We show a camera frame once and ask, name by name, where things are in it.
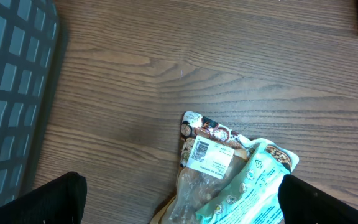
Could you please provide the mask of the beige brown snack bag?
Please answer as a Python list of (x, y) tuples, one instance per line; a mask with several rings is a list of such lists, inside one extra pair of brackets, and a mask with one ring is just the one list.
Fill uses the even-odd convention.
[(199, 113), (181, 122), (180, 167), (173, 198), (151, 223), (198, 223), (196, 212), (215, 198), (248, 161), (245, 136)]

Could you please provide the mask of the teal snack packet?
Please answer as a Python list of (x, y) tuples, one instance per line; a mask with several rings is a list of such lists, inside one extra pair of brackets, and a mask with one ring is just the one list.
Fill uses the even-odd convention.
[(283, 212), (278, 188), (291, 174), (299, 157), (268, 139), (250, 141), (250, 159), (217, 197), (196, 211), (199, 223), (278, 224)]

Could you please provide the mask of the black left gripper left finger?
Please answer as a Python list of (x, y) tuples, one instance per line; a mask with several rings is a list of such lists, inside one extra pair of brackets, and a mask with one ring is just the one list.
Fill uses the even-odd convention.
[(68, 172), (0, 207), (0, 224), (80, 224), (86, 196), (86, 178)]

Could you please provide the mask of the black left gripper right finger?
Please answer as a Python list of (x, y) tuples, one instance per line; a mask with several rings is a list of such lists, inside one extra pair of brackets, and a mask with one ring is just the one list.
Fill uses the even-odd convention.
[(358, 210), (293, 175), (278, 189), (285, 224), (358, 224)]

